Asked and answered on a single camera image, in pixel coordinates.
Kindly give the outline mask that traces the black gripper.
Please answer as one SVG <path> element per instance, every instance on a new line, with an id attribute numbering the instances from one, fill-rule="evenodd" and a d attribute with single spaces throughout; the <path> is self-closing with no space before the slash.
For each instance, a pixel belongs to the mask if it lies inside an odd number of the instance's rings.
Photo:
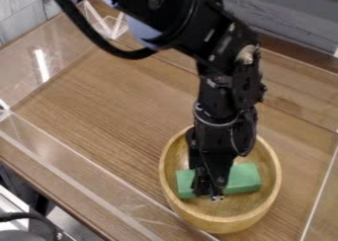
<path id="1" fill-rule="evenodd" d="M 222 201 L 236 158 L 246 157 L 256 145 L 257 108 L 216 116 L 197 102 L 193 117 L 193 127 L 185 134 L 189 169 L 194 172 L 190 187 L 198 197 L 209 195 Z"/>

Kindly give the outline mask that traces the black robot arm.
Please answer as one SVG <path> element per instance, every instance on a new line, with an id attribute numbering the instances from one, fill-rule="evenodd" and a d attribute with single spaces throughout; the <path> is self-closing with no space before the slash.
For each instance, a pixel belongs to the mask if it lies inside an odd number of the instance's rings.
<path id="1" fill-rule="evenodd" d="M 185 134 L 193 193 L 224 197 L 236 158 L 257 141 L 257 104 L 268 87 L 253 29 L 216 0 L 102 0 L 129 17 L 145 46 L 125 50 L 95 31 L 71 0 L 55 0 L 82 33 L 107 53 L 131 60 L 174 49 L 196 60 L 200 90 L 194 124 Z"/>

